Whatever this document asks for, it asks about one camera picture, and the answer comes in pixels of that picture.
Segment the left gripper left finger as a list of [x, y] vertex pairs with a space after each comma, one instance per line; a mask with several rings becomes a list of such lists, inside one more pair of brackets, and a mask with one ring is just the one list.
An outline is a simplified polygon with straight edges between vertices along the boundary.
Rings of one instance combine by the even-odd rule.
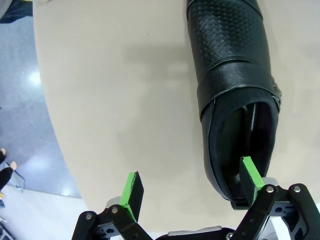
[[121, 236], [124, 240], [150, 240], [138, 223], [143, 194], [139, 173], [129, 173], [122, 195], [111, 199], [101, 213], [84, 211], [79, 215], [72, 239], [110, 240]]

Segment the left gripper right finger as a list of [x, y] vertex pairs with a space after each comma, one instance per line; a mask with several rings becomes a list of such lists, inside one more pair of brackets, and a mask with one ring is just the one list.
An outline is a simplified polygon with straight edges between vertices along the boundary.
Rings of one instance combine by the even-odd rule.
[[266, 184], [249, 156], [242, 157], [239, 179], [249, 209], [239, 224], [239, 239], [257, 240], [271, 217], [280, 217], [292, 240], [320, 238], [320, 212], [302, 183], [288, 189]]

